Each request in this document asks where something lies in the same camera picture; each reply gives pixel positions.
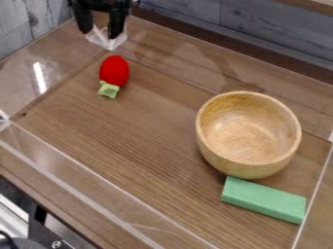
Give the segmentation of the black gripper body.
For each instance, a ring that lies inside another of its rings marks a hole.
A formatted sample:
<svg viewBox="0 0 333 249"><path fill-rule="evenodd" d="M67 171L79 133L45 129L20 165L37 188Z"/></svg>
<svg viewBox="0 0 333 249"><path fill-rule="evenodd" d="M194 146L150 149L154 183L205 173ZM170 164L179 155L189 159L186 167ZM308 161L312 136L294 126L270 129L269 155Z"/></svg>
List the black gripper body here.
<svg viewBox="0 0 333 249"><path fill-rule="evenodd" d="M86 15L95 12L127 13L132 0L68 0L72 9Z"/></svg>

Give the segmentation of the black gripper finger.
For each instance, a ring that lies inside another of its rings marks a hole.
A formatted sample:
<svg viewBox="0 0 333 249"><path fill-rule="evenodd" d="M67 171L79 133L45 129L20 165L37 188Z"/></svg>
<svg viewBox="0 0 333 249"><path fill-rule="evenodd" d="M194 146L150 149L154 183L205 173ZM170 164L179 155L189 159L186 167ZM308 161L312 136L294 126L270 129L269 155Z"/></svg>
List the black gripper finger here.
<svg viewBox="0 0 333 249"><path fill-rule="evenodd" d="M94 26L91 11L80 3L72 3L71 6L78 28L87 34Z"/></svg>
<svg viewBox="0 0 333 249"><path fill-rule="evenodd" d="M112 9L110 13L108 38L116 39L123 32L124 21L127 17L126 9Z"/></svg>

